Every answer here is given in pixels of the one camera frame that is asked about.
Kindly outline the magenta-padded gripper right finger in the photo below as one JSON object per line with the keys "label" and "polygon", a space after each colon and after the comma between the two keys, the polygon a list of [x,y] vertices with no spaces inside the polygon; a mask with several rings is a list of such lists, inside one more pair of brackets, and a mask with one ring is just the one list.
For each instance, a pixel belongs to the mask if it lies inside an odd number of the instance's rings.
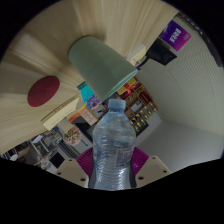
{"label": "magenta-padded gripper right finger", "polygon": [[140,188],[157,181],[167,175],[171,171],[157,157],[149,157],[139,148],[135,148],[131,160],[131,187]]}

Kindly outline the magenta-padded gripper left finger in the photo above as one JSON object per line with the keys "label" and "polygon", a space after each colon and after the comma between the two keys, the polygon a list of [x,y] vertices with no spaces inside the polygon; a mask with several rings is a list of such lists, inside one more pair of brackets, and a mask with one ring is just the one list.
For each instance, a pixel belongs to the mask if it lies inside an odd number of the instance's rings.
{"label": "magenta-padded gripper left finger", "polygon": [[88,188],[93,171],[93,149],[90,148],[76,159],[66,159],[58,168],[55,175],[78,186]]}

